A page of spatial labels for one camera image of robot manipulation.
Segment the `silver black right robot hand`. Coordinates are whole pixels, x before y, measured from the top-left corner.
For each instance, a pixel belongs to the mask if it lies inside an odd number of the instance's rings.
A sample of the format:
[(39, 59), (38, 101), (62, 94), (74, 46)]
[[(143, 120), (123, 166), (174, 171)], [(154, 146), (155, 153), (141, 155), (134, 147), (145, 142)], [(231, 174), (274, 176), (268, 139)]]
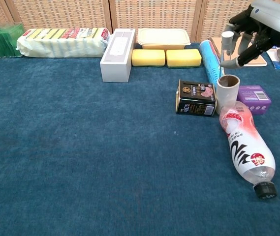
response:
[(224, 30), (234, 32), (230, 53), (234, 52), (240, 36), (242, 40), (238, 57), (220, 65), (229, 69), (242, 67), (272, 47), (280, 47), (280, 3), (255, 0), (246, 10), (232, 17)]

